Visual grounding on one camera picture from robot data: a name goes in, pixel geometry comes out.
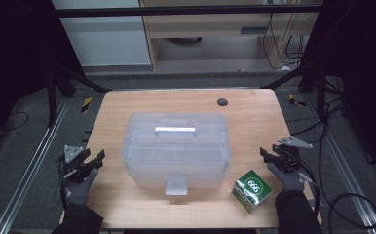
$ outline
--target gray floor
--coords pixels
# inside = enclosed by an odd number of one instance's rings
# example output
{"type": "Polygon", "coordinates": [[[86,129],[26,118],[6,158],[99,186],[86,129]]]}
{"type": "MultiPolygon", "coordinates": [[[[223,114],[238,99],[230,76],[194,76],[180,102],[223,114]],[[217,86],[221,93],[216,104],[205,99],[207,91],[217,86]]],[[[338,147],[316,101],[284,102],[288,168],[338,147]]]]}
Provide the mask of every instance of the gray floor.
{"type": "MultiPolygon", "coordinates": [[[[176,43],[164,40],[160,50],[159,63],[155,71],[128,70],[118,75],[90,76],[98,84],[117,90],[121,89],[163,89],[163,88],[217,88],[217,87],[259,87],[282,77],[286,71],[273,69],[265,60],[264,52],[255,37],[245,38],[203,38],[198,44],[176,43]]],[[[74,83],[77,92],[74,98],[58,95],[58,103],[66,101],[66,111],[52,143],[40,162],[39,170],[31,180],[19,212],[13,220],[12,230],[19,233],[50,233],[61,214],[57,202],[56,159],[64,145],[86,147],[94,119],[103,100],[89,88],[74,83]],[[84,99],[93,97],[87,113],[80,113],[84,99]]],[[[288,94],[293,93],[297,100],[310,104],[315,92],[300,95],[295,85],[298,78],[276,90],[282,112],[291,133],[298,132],[316,123],[316,115],[308,107],[291,104],[288,94]]],[[[47,130],[48,109],[46,90],[21,98],[14,107],[15,114],[9,117],[0,136],[0,215],[5,211],[18,188],[23,174],[28,168],[47,130]]],[[[328,95],[327,100],[334,99],[328,95]]],[[[366,151],[358,140],[350,118],[343,112],[330,117],[329,137],[324,142],[321,166],[323,188],[332,200],[342,193],[352,191],[350,182],[355,182],[360,192],[376,203],[376,165],[366,160],[366,151]],[[333,148],[336,142],[338,150],[333,148]],[[336,159],[343,155],[346,166],[336,159]],[[345,175],[352,177],[347,182],[345,175]]],[[[320,128],[314,128],[296,137],[305,141],[320,138],[320,128]]],[[[301,150],[303,160],[310,165],[315,175],[318,173],[319,143],[313,143],[315,149],[301,150]]],[[[339,203],[339,211],[362,223],[362,206],[355,206],[351,199],[339,203]]],[[[320,209],[322,229],[328,230],[328,207],[320,209]]],[[[376,233],[353,227],[336,214],[332,218],[333,233],[376,233]]],[[[262,233],[276,233],[277,230],[262,230],[262,233]]]]}

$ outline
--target white cabinet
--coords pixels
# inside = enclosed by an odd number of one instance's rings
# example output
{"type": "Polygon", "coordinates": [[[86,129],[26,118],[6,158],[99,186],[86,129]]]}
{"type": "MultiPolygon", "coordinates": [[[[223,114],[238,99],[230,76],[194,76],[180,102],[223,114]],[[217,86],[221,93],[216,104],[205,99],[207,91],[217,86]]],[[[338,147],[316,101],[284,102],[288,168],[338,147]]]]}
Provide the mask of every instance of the white cabinet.
{"type": "MultiPolygon", "coordinates": [[[[139,0],[142,7],[261,5],[266,0],[139,0]]],[[[321,0],[288,0],[287,4],[318,4],[321,0]]],[[[289,36],[310,35],[317,13],[219,14],[184,16],[147,16],[144,18],[150,42],[151,60],[156,65],[162,38],[249,36],[251,29],[267,53],[270,64],[280,63],[279,54],[289,36]]]]}
{"type": "MultiPolygon", "coordinates": [[[[138,0],[53,0],[56,9],[139,7],[138,0]]],[[[61,19],[84,68],[150,65],[141,17],[61,19]]]]}

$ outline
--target green box label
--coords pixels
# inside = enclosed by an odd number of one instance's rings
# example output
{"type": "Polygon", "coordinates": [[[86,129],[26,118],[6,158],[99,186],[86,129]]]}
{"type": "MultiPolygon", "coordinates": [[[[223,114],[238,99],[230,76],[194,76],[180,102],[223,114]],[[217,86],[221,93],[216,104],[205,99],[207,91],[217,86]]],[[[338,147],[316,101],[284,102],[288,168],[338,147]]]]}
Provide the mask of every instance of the green box label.
{"type": "Polygon", "coordinates": [[[249,212],[272,192],[271,187],[253,170],[237,180],[233,188],[233,194],[249,212]]]}

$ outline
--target electrical wire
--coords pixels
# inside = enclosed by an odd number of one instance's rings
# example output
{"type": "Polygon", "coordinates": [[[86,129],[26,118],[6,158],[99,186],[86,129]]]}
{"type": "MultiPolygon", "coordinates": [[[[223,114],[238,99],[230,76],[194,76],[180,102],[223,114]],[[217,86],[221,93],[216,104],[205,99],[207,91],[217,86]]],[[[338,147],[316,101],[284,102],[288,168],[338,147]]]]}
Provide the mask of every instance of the electrical wire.
{"type": "Polygon", "coordinates": [[[67,208],[67,200],[65,197],[64,188],[66,186],[66,179],[64,179],[64,174],[62,171],[63,165],[62,162],[64,160],[64,154],[61,154],[57,159],[57,172],[59,177],[59,194],[60,194],[60,201],[63,205],[63,209],[66,210],[67,208]]]}
{"type": "Polygon", "coordinates": [[[301,59],[303,58],[303,55],[304,55],[304,45],[305,45],[305,41],[304,41],[304,36],[300,36],[299,38],[299,42],[298,42],[298,50],[296,52],[290,52],[289,51],[289,46],[291,44],[291,41],[293,42],[293,44],[295,44],[294,42],[294,36],[290,36],[288,38],[288,41],[287,41],[287,44],[285,46],[285,55],[289,58],[289,59],[295,59],[296,62],[296,66],[298,67],[299,66],[299,63],[301,61],[301,59]]]}
{"type": "Polygon", "coordinates": [[[337,81],[337,84],[334,84],[327,77],[325,77],[325,82],[326,82],[327,87],[329,89],[331,89],[334,93],[336,93],[338,95],[342,95],[343,94],[343,89],[340,87],[339,79],[337,79],[336,81],[337,81]]]}
{"type": "Polygon", "coordinates": [[[313,181],[315,185],[315,209],[313,210],[315,216],[319,215],[320,212],[320,187],[317,186],[315,175],[313,174],[312,169],[302,160],[300,160],[300,165],[309,175],[310,179],[313,181]]]}
{"type": "MultiPolygon", "coordinates": [[[[327,105],[327,108],[334,102],[334,101],[337,101],[337,100],[340,100],[340,96],[333,99],[328,105],[327,105]]],[[[338,110],[341,110],[343,108],[343,105],[340,104],[338,105],[337,107],[335,107],[334,109],[332,109],[332,111],[330,112],[330,115],[328,117],[334,117],[335,116],[335,113],[338,111],[338,110]]],[[[303,119],[297,119],[297,120],[304,120],[304,119],[313,119],[313,118],[316,118],[316,117],[309,117],[309,118],[303,118],[303,119]]],[[[303,133],[306,133],[308,132],[309,130],[313,129],[315,126],[319,125],[319,124],[322,124],[324,123],[324,121],[322,120],[319,120],[316,122],[316,124],[308,127],[307,129],[304,129],[304,130],[301,130],[299,132],[296,132],[296,133],[292,133],[291,135],[292,136],[296,136],[296,135],[300,135],[300,134],[303,134],[303,133]]]]}
{"type": "MultiPolygon", "coordinates": [[[[282,63],[284,63],[284,65],[292,65],[293,62],[284,61],[284,60],[282,59],[282,56],[280,55],[280,49],[279,49],[279,46],[278,46],[278,44],[277,44],[276,37],[275,37],[275,35],[274,35],[272,22],[273,22],[273,13],[270,14],[270,19],[269,19],[269,22],[268,22],[268,25],[267,25],[267,29],[266,29],[266,31],[265,31],[265,33],[264,33],[263,42],[262,42],[262,44],[263,44],[263,48],[264,48],[264,52],[265,52],[265,54],[266,54],[266,57],[268,58],[269,56],[268,56],[267,51],[265,50],[265,39],[266,39],[266,37],[267,37],[267,33],[268,33],[269,30],[270,30],[270,31],[271,31],[271,35],[272,35],[272,38],[273,38],[273,42],[274,42],[274,45],[275,45],[275,48],[276,48],[277,57],[280,59],[280,61],[281,61],[282,63]]],[[[282,68],[282,67],[275,67],[275,66],[273,66],[273,65],[270,63],[270,60],[269,60],[269,59],[268,59],[268,62],[269,62],[269,64],[270,64],[270,66],[271,66],[272,68],[274,68],[274,69],[282,68]]]]}
{"type": "Polygon", "coordinates": [[[23,126],[29,120],[29,115],[26,112],[22,112],[22,111],[14,112],[14,113],[10,114],[9,116],[16,115],[16,114],[23,114],[26,118],[24,119],[24,121],[21,124],[15,126],[15,127],[3,129],[3,131],[10,131],[10,130],[18,129],[21,126],[23,126]]]}
{"type": "Polygon", "coordinates": [[[290,122],[297,122],[297,121],[308,120],[308,119],[316,119],[316,117],[307,117],[307,118],[300,118],[300,119],[286,120],[285,122],[290,123],[290,122]]]}
{"type": "MultiPolygon", "coordinates": [[[[369,203],[372,207],[372,209],[374,210],[375,214],[376,214],[376,205],[368,198],[362,196],[362,195],[359,195],[359,194],[356,194],[356,193],[344,193],[340,196],[338,196],[336,199],[334,199],[332,202],[330,202],[330,200],[328,199],[327,197],[327,194],[323,188],[323,180],[322,180],[322,166],[321,166],[321,162],[322,162],[322,145],[323,145],[323,140],[328,132],[328,129],[329,129],[329,126],[328,126],[328,119],[330,117],[333,117],[335,116],[335,114],[339,111],[339,110],[342,110],[344,109],[343,108],[343,105],[342,104],[339,104],[335,107],[333,107],[332,109],[330,109],[330,106],[333,102],[337,101],[337,100],[340,100],[340,97],[334,99],[333,101],[330,102],[330,104],[327,106],[326,108],[326,118],[321,121],[324,126],[323,126],[323,130],[321,131],[321,136],[320,136],[320,145],[319,145],[319,164],[318,164],[318,174],[319,174],[319,184],[320,184],[320,189],[321,189],[321,194],[322,194],[322,197],[324,199],[324,201],[327,203],[327,205],[329,206],[329,211],[328,211],[328,229],[329,229],[329,233],[332,233],[332,214],[333,213],[336,213],[338,214],[341,218],[343,218],[344,220],[346,220],[347,222],[349,222],[351,225],[357,227],[357,228],[360,228],[360,229],[373,229],[373,228],[376,228],[376,223],[375,224],[372,224],[372,225],[363,225],[363,224],[359,224],[355,221],[352,221],[350,220],[349,218],[347,218],[345,215],[343,215],[341,212],[339,212],[335,206],[336,204],[343,198],[346,198],[346,197],[357,197],[359,199],[363,199],[364,201],[366,201],[367,203],[369,203]]],[[[307,168],[307,170],[305,169],[306,172],[308,172],[308,174],[312,177],[312,180],[313,182],[315,182],[314,180],[314,175],[313,173],[311,172],[310,168],[305,164],[305,163],[302,163],[302,165],[305,165],[303,168],[307,168]]]]}
{"type": "Polygon", "coordinates": [[[305,20],[307,19],[308,17],[310,17],[313,13],[309,13],[307,16],[303,17],[303,18],[300,18],[300,19],[297,19],[297,20],[305,20]]]}

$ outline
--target black cable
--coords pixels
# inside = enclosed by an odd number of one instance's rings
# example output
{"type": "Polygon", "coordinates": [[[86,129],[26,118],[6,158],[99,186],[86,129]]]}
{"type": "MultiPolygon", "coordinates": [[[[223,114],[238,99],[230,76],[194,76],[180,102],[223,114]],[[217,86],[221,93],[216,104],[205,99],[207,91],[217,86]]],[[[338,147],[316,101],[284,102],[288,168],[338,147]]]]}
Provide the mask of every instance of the black cable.
{"type": "Polygon", "coordinates": [[[304,36],[300,36],[300,43],[298,46],[298,60],[297,60],[297,66],[299,66],[299,62],[301,63],[301,59],[303,59],[304,56],[304,36]]]}
{"type": "Polygon", "coordinates": [[[22,112],[22,111],[19,111],[19,112],[14,112],[12,114],[10,114],[9,116],[12,116],[12,115],[16,115],[16,114],[23,114],[24,116],[26,116],[26,119],[19,125],[15,126],[15,127],[11,127],[11,128],[7,128],[7,129],[3,129],[3,131],[10,131],[10,130],[15,130],[15,129],[18,129],[20,128],[21,126],[23,126],[28,120],[29,120],[29,115],[25,112],[22,112]]]}
{"type": "Polygon", "coordinates": [[[376,223],[373,224],[373,225],[364,225],[362,223],[357,223],[357,222],[349,220],[347,217],[345,217],[340,212],[338,212],[334,208],[334,206],[337,204],[338,201],[340,201],[342,198],[345,198],[345,197],[358,197],[358,198],[363,199],[364,201],[366,201],[366,202],[368,202],[370,204],[370,206],[372,207],[372,209],[376,213],[376,205],[370,199],[368,199],[368,198],[366,198],[366,197],[364,197],[362,195],[356,194],[356,193],[345,193],[345,194],[342,194],[342,195],[338,196],[336,199],[334,199],[333,203],[331,203],[331,205],[330,205],[330,212],[328,213],[329,233],[330,234],[332,233],[331,217],[332,217],[333,212],[337,213],[341,218],[343,218],[344,220],[346,220],[347,222],[349,222],[351,225],[353,225],[355,227],[358,227],[360,229],[366,229],[367,230],[367,229],[376,228],[376,223]]]}
{"type": "Polygon", "coordinates": [[[300,118],[300,119],[286,120],[285,122],[290,123],[290,122],[297,122],[297,121],[308,120],[308,119],[316,119],[316,117],[307,117],[307,118],[300,118]]]}
{"type": "Polygon", "coordinates": [[[337,79],[336,79],[336,82],[337,82],[337,87],[340,89],[340,90],[342,90],[343,91],[343,89],[342,88],[340,88],[340,77],[336,77],[337,79]]]}
{"type": "MultiPolygon", "coordinates": [[[[330,30],[328,30],[327,34],[325,34],[324,36],[321,37],[320,41],[316,44],[316,46],[309,53],[305,53],[305,56],[301,59],[300,62],[315,60],[315,58],[313,58],[313,56],[317,55],[319,53],[319,50],[322,47],[324,47],[324,44],[326,44],[328,42],[329,37],[337,30],[337,28],[340,26],[342,21],[347,17],[347,15],[349,14],[350,10],[352,9],[352,7],[354,6],[356,1],[357,0],[352,0],[350,5],[348,4],[349,6],[348,6],[347,10],[343,13],[342,17],[340,19],[338,19],[338,21],[331,27],[330,30]]],[[[285,76],[285,77],[282,77],[282,79],[280,79],[279,81],[283,81],[284,78],[286,78],[286,80],[289,80],[292,77],[290,77],[290,76],[286,77],[285,76]]],[[[275,88],[276,86],[280,85],[279,81],[274,82],[274,83],[272,83],[272,84],[270,84],[266,87],[274,87],[275,88]]]]}
{"type": "Polygon", "coordinates": [[[57,159],[57,171],[59,176],[59,194],[60,194],[60,201],[63,205],[63,209],[66,210],[67,208],[67,200],[64,191],[64,187],[66,186],[66,179],[64,179],[64,174],[62,171],[62,161],[64,160],[64,154],[61,154],[57,159]]]}
{"type": "MultiPolygon", "coordinates": [[[[287,61],[284,61],[280,55],[280,49],[279,49],[279,46],[277,45],[277,42],[276,42],[276,38],[274,36],[274,31],[273,31],[273,27],[272,27],[272,21],[273,21],[273,13],[270,14],[270,19],[268,21],[268,25],[267,25],[267,29],[264,33],[264,37],[263,37],[263,49],[264,49],[264,52],[266,54],[266,57],[268,58],[268,54],[267,54],[267,51],[265,50],[265,39],[266,39],[266,36],[267,36],[267,33],[269,31],[269,29],[271,29],[271,34],[273,36],[273,41],[274,41],[274,45],[276,46],[276,50],[277,50],[277,56],[279,57],[280,61],[282,61],[284,63],[284,65],[292,65],[292,62],[287,62],[287,61]]],[[[279,69],[281,67],[275,67],[273,66],[271,63],[270,63],[270,60],[268,59],[268,63],[270,64],[271,68],[273,69],[279,69]]]]}
{"type": "Polygon", "coordinates": [[[55,191],[54,191],[54,198],[57,198],[57,202],[56,202],[56,207],[58,207],[58,204],[60,203],[60,187],[62,185],[62,182],[63,182],[63,177],[59,179],[59,181],[57,182],[57,185],[55,187],[55,191]]]}
{"type": "Polygon", "coordinates": [[[317,140],[312,140],[312,141],[306,141],[306,143],[310,143],[310,144],[317,143],[317,142],[320,142],[320,140],[317,139],[317,140]]]}
{"type": "Polygon", "coordinates": [[[298,51],[297,52],[289,52],[288,51],[288,47],[290,46],[290,43],[291,43],[291,39],[294,41],[294,37],[293,36],[290,36],[288,38],[288,42],[287,42],[287,45],[285,46],[285,55],[289,58],[289,59],[298,59],[298,51]]]}
{"type": "Polygon", "coordinates": [[[349,222],[351,225],[355,226],[355,227],[358,227],[358,228],[361,228],[361,229],[372,229],[372,228],[375,228],[376,227],[376,223],[373,224],[373,225],[370,225],[370,226],[367,226],[367,225],[363,225],[363,224],[358,224],[352,220],[350,220],[349,218],[347,218],[346,216],[344,216],[343,214],[341,214],[339,211],[337,211],[334,206],[337,204],[337,202],[344,198],[344,197],[352,197],[352,196],[355,196],[355,197],[359,197],[365,201],[367,201],[371,206],[372,206],[372,209],[374,210],[374,212],[376,213],[376,205],[373,204],[373,202],[367,198],[365,198],[364,196],[362,195],[359,195],[359,194],[356,194],[356,193],[345,193],[345,194],[342,194],[340,195],[339,197],[337,197],[336,199],[334,199],[333,202],[330,202],[329,199],[327,198],[327,194],[324,190],[324,187],[323,187],[323,181],[322,181],[322,167],[321,167],[321,161],[322,161],[322,144],[323,144],[323,140],[326,136],[326,133],[328,131],[328,118],[332,116],[332,114],[334,115],[338,110],[341,110],[341,107],[343,106],[342,104],[340,105],[337,105],[335,106],[333,109],[329,109],[330,106],[331,106],[331,103],[334,102],[334,101],[337,101],[339,100],[340,98],[336,98],[334,99],[333,101],[330,102],[330,104],[327,106],[326,108],[326,118],[324,119],[324,128],[321,132],[321,136],[320,136],[320,145],[319,145],[319,183],[320,183],[320,187],[321,187],[321,190],[322,190],[322,195],[323,195],[323,198],[325,200],[325,202],[329,205],[329,211],[328,211],[328,228],[329,228],[329,233],[332,233],[332,222],[331,222],[331,217],[332,217],[332,213],[335,212],[337,213],[341,218],[343,218],[344,220],[346,220],[347,222],[349,222]]]}
{"type": "Polygon", "coordinates": [[[338,95],[343,94],[343,90],[340,88],[340,85],[338,83],[336,85],[333,82],[331,82],[330,80],[328,80],[327,78],[325,78],[325,82],[326,82],[326,85],[329,87],[329,89],[331,89],[335,94],[338,94],[338,95]]]}
{"type": "Polygon", "coordinates": [[[322,121],[318,121],[318,122],[316,122],[316,124],[310,126],[309,128],[304,129],[304,130],[301,130],[301,131],[296,132],[296,133],[292,133],[291,135],[292,135],[292,136],[296,136],[296,135],[300,135],[300,134],[306,133],[306,132],[308,132],[309,130],[315,128],[317,125],[319,125],[319,124],[321,124],[321,123],[322,123],[322,121]]]}
{"type": "Polygon", "coordinates": [[[309,175],[310,179],[313,181],[313,184],[315,185],[315,209],[314,214],[315,216],[319,215],[320,211],[320,188],[317,186],[315,175],[313,174],[310,167],[303,161],[300,160],[300,165],[306,171],[306,173],[309,175]]]}
{"type": "Polygon", "coordinates": [[[298,42],[298,50],[297,50],[297,59],[296,59],[296,65],[297,67],[299,66],[299,59],[301,57],[301,48],[302,48],[302,45],[301,45],[301,36],[300,36],[300,41],[298,42]]]}

